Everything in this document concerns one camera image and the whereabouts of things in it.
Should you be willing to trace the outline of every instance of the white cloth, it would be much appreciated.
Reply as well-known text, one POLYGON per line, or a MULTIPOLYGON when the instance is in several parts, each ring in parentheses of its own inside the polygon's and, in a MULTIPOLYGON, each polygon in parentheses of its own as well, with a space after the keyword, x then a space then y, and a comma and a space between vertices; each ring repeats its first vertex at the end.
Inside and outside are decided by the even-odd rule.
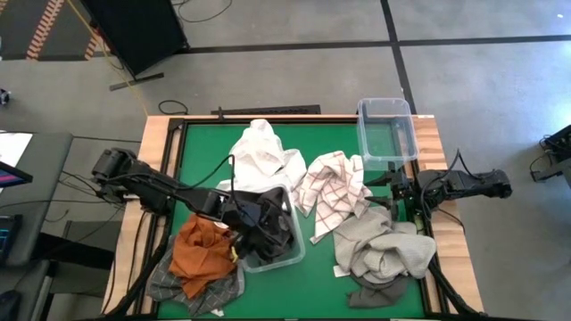
MULTIPOLYGON (((252 120, 230 154, 236 162, 235 189, 243 191, 283 185, 291 193, 307 171, 300 151, 284 151, 281 140, 265 119, 252 120)), ((230 180, 220 182, 217 188, 229 190, 230 180)))
POLYGON ((338 227, 349 214, 359 217, 367 209, 365 197, 372 193, 363 185, 363 173, 361 157, 353 155, 348 160, 343 152, 321 155, 311 163, 294 198, 306 218, 317 201, 315 233, 310 239, 313 243, 338 227))

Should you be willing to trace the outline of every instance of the gray floor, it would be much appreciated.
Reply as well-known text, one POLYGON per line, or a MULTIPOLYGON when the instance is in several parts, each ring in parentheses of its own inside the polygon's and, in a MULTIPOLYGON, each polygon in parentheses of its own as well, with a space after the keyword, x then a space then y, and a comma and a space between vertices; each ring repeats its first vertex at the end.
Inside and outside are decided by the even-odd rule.
MULTIPOLYGON (((198 19, 226 2, 194 0, 183 12, 198 19)), ((391 0, 390 5, 400 39, 571 33, 566 1, 391 0)), ((195 46, 388 38, 380 4, 365 0, 234 0, 217 19, 186 25, 186 34, 195 46)), ((418 112, 436 115, 448 160, 460 148, 471 169, 504 169, 513 184, 506 201, 459 202, 486 312, 566 320, 571 190, 562 178, 533 183, 528 166, 541 154, 537 141, 571 123, 571 43, 405 47, 402 54, 418 112)), ((186 103, 193 114, 218 106, 310 103, 327 113, 354 113, 361 97, 402 96, 388 48, 180 55, 148 73, 157 71, 166 78, 137 87, 151 114, 164 99, 186 103)), ((103 59, 1 62, 0 84, 15 100, 0 111, 0 128, 140 139, 145 115, 137 100, 127 89, 107 90, 119 81, 103 59)), ((66 169, 88 175, 101 150, 113 145, 75 140, 66 169)), ((61 186, 58 196, 84 197, 66 189, 61 186)), ((74 220, 112 214, 105 207, 69 208, 74 220)), ((65 209, 53 208, 53 215, 65 209)), ((62 226, 46 230, 57 234, 62 226)), ((73 315, 62 310, 75 300, 54 313, 73 315)))

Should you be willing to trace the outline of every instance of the brown cloth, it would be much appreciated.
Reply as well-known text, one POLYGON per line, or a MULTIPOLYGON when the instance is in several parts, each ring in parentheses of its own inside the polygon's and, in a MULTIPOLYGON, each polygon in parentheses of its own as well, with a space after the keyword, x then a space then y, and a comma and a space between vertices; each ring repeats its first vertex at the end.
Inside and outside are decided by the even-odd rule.
POLYGON ((202 293, 210 281, 236 268, 230 250, 231 232, 212 221, 191 215, 175 239, 169 271, 182 279, 188 299, 202 293))

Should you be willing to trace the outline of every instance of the fabric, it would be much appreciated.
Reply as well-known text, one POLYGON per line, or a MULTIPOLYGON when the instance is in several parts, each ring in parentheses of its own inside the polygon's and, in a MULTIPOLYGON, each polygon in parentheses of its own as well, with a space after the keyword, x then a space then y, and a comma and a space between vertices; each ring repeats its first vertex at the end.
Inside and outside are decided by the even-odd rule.
POLYGON ((407 291, 409 278, 398 276, 385 284, 372 284, 363 277, 351 273, 351 278, 361 285, 360 290, 349 293, 350 308, 382 308, 394 305, 407 291))
POLYGON ((169 271, 182 279, 188 299, 201 294, 210 281, 224 278, 236 268, 231 259, 230 234, 196 215, 191 215, 180 228, 169 271))
POLYGON ((241 267, 216 281, 206 284, 205 290, 188 299, 182 289, 183 280, 169 271, 175 236, 169 239, 165 255, 153 271, 147 285, 147 294, 155 301, 175 300, 188 307, 192 317, 220 309, 244 293, 244 271, 241 267))
POLYGON ((369 208, 334 231, 335 259, 373 284, 385 284, 399 275, 422 278, 436 252, 433 238, 417 235, 410 222, 395 222, 384 207, 369 208))
MULTIPOLYGON (((265 119, 252 120, 230 154, 236 162, 235 188, 244 191, 283 185, 287 192, 292 192, 307 171, 300 151, 284 151, 281 140, 265 119)), ((220 182, 218 188, 229 189, 230 180, 220 182)))
POLYGON ((331 152, 311 163, 294 198, 306 218, 315 202, 318 204, 313 243, 338 227, 349 214, 358 218, 367 209, 365 197, 372 193, 363 185, 363 174, 363 161, 358 155, 347 159, 343 152, 331 152))

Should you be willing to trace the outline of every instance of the gray towel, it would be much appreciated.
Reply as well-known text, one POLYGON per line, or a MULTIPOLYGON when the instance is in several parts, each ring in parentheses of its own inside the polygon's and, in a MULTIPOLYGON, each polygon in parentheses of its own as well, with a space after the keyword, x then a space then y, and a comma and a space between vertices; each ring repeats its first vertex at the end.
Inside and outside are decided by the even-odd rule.
POLYGON ((188 307, 190 315, 195 317, 219 309, 244 293, 244 271, 238 267, 226 277, 207 284, 204 292, 197 297, 188 299, 182 290, 182 280, 169 271, 174 239, 174 236, 169 239, 167 251, 149 279, 147 293, 153 300, 181 302, 188 307))
POLYGON ((382 308, 394 305, 407 291, 409 278, 397 276, 385 284, 372 284, 363 277, 351 273, 351 277, 361 285, 360 290, 349 294, 351 308, 382 308))
POLYGON ((399 275, 425 276, 436 242, 417 235, 410 222, 392 224, 390 215, 382 206, 369 208, 334 230, 335 259, 343 270, 372 284, 385 284, 399 275))

